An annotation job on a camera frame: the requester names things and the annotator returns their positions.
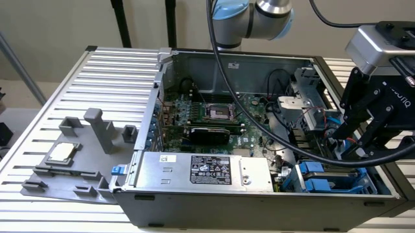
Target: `black cable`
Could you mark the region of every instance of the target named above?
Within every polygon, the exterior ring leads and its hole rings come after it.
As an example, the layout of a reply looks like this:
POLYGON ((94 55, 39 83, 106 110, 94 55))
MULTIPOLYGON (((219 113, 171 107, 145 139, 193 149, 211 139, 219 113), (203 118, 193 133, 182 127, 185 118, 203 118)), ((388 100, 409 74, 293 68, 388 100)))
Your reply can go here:
POLYGON ((330 164, 334 166, 342 166, 342 167, 369 167, 369 166, 378 166, 390 162, 397 161, 398 159, 404 158, 405 156, 408 156, 410 153, 413 153, 415 151, 415 143, 410 146, 408 146, 405 149, 400 150, 398 152, 396 152, 394 154, 390 154, 388 156, 372 156, 369 159, 366 160, 354 160, 354 161, 342 161, 342 160, 335 160, 335 159, 330 159, 326 157, 321 157, 319 155, 309 152, 307 150, 299 148, 297 145, 291 144, 290 142, 287 142, 282 137, 279 137, 277 134, 274 134, 253 117, 253 115, 250 114, 249 110, 246 109, 246 107, 243 106, 243 104, 241 103, 238 97, 237 97, 237 93, 230 85, 230 80, 229 77, 226 75, 226 70, 223 67, 223 63, 222 63, 222 59, 219 57, 219 50, 217 47, 217 37, 215 37, 215 31, 214 31, 214 22, 213 22, 213 16, 211 16, 211 10, 213 10, 213 5, 210 0, 207 0, 207 22, 209 22, 209 34, 210 34, 210 40, 211 40, 211 44, 213 44, 213 50, 214 50, 214 55, 217 58, 217 63, 219 66, 219 70, 221 70, 221 74, 223 76, 223 80, 225 83, 227 85, 227 88, 230 90, 230 94, 235 100, 235 104, 238 105, 238 107, 241 108, 241 110, 243 111, 243 113, 246 114, 247 118, 250 119, 250 121, 253 122, 253 124, 277 141, 279 142, 283 146, 286 146, 289 149, 291 149, 295 153, 298 153, 299 155, 321 162, 325 164, 330 164))
POLYGON ((287 70, 282 69, 282 68, 278 68, 278 69, 275 69, 275 70, 273 70, 270 72, 269 77, 267 77, 267 97, 270 95, 270 79, 271 79, 271 76, 273 76, 274 72, 277 72, 277 71, 285 71, 289 74, 289 76, 291 76, 290 72, 287 70))
POLYGON ((217 7, 217 3, 218 3, 218 0, 213 0, 214 3, 214 7, 213 7, 213 14, 214 14, 214 11, 215 11, 215 7, 217 7))
POLYGON ((239 115, 241 115, 241 114, 242 114, 242 112, 241 112, 241 113, 238 113, 238 114, 237 114, 237 116, 234 116, 234 118, 239 117, 239 115))
POLYGON ((282 150, 286 150, 286 149, 287 149, 286 147, 282 148, 282 149, 278 149, 278 150, 270 149, 270 148, 269 148, 269 142, 270 142, 270 141, 271 141, 271 139, 269 138, 269 140, 266 141, 266 146, 265 146, 265 148, 266 148, 269 151, 277 152, 277 151, 282 151, 282 150))
POLYGON ((325 16, 322 15, 319 9, 318 9, 318 6, 317 6, 317 3, 314 2, 315 0, 310 0, 310 4, 311 4, 311 8, 314 10, 314 12, 317 13, 319 19, 322 20, 322 22, 325 24, 327 24, 330 27, 334 27, 334 28, 360 28, 361 26, 364 25, 377 25, 378 23, 334 23, 334 22, 330 22, 327 20, 327 18, 325 18, 325 16))
POLYGON ((273 114, 274 114, 277 120, 279 121, 279 123, 282 124, 282 126, 286 128, 286 130, 291 131, 291 128, 285 124, 285 122, 279 119, 279 117, 278 117, 278 115, 277 115, 275 103, 271 104, 271 108, 273 108, 273 114))
POLYGON ((194 83, 194 79, 190 76, 182 78, 182 80, 179 82, 179 92, 182 92, 182 84, 185 83, 186 80, 191 80, 194 83))
POLYGON ((282 93, 278 94, 278 96, 285 96, 285 92, 283 92, 283 83, 282 83, 281 80, 278 79, 278 80, 277 80, 277 83, 275 83, 275 85, 274 85, 274 88, 273 88, 273 93, 271 93, 270 99, 273 99, 273 96, 274 96, 274 94, 275 94, 277 84, 279 84, 279 88, 281 88, 281 91, 282 91, 282 93))

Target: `white sticker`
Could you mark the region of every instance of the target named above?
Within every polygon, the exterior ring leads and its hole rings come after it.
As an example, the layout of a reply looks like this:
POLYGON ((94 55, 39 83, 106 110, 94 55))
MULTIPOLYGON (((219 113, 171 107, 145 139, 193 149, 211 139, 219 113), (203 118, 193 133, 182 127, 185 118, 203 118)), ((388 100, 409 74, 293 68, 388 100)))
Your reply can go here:
POLYGON ((161 163, 175 163, 175 162, 177 162, 175 154, 161 155, 161 163))
POLYGON ((239 69, 239 64, 238 63, 229 63, 229 68, 230 69, 239 69))

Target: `warning label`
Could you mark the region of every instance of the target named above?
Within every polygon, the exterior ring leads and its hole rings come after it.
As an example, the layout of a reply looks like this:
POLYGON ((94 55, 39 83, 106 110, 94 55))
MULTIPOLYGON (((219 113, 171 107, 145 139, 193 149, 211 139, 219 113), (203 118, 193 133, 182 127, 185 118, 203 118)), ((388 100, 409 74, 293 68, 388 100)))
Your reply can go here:
POLYGON ((199 184, 233 184, 230 157, 193 156, 190 181, 199 184))

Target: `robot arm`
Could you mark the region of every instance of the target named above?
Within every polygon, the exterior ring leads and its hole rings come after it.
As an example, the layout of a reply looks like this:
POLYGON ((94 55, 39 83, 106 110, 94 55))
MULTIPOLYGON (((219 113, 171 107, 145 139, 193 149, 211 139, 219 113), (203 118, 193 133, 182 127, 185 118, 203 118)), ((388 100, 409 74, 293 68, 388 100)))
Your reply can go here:
POLYGON ((255 5, 251 4, 250 6, 247 0, 243 3, 238 1, 241 3, 239 7, 237 7, 238 10, 234 10, 233 13, 226 10, 231 8, 231 4, 223 8, 223 11, 227 13, 221 16, 222 11, 219 10, 223 7, 221 3, 225 2, 237 1, 218 1, 213 11, 211 0, 207 0, 207 21, 214 55, 231 96, 254 125, 295 153, 330 165, 345 167, 377 166, 414 155, 415 136, 406 136, 397 149, 385 147, 388 141, 402 130, 415 129, 413 124, 414 117, 412 117, 414 114, 410 114, 410 112, 414 112, 412 107, 414 91, 412 88, 415 87, 415 56, 413 54, 415 51, 415 26, 413 23, 398 22, 398 27, 388 23, 385 28, 382 22, 378 24, 334 24, 323 18, 317 11, 314 0, 310 0, 315 12, 319 18, 326 20, 326 24, 338 28, 360 27, 358 33, 362 35, 353 39, 348 48, 348 52, 358 67, 352 73, 341 102, 341 107, 345 109, 345 123, 335 131, 333 137, 345 138, 360 127, 361 122, 365 122, 370 117, 374 119, 356 146, 342 154, 346 160, 337 160, 325 158, 297 147, 267 130, 254 119, 249 110, 239 102, 219 56, 219 49, 238 49, 242 38, 270 40, 289 31, 290 18, 293 17, 290 1, 257 0, 255 5), (366 32, 364 30, 365 26, 376 28, 377 32, 366 32), (385 74, 380 77, 376 71, 381 71, 385 67, 394 74, 385 74), (397 76, 394 69, 397 69, 401 76, 397 76), (358 149, 365 151, 365 154, 360 154, 360 156, 368 155, 369 158, 348 161, 348 156, 358 149))
POLYGON ((290 0, 218 0, 214 28, 219 50, 241 50, 243 38, 274 40, 291 28, 294 9, 290 0))

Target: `blue latch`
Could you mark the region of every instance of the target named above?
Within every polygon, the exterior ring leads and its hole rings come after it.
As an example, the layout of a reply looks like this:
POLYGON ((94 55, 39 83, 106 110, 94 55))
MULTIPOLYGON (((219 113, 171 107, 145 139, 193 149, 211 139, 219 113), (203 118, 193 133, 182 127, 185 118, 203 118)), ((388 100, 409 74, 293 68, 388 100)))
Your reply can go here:
POLYGON ((325 172, 322 163, 319 162, 302 162, 301 163, 301 172, 303 174, 309 172, 325 172))
POLYGON ((125 170, 126 167, 125 166, 115 166, 111 170, 111 175, 114 176, 123 176, 125 175, 125 170))
POLYGON ((352 189, 331 189, 329 181, 326 179, 310 179, 306 182, 307 191, 311 193, 345 193, 358 194, 364 190, 364 186, 360 185, 352 189))

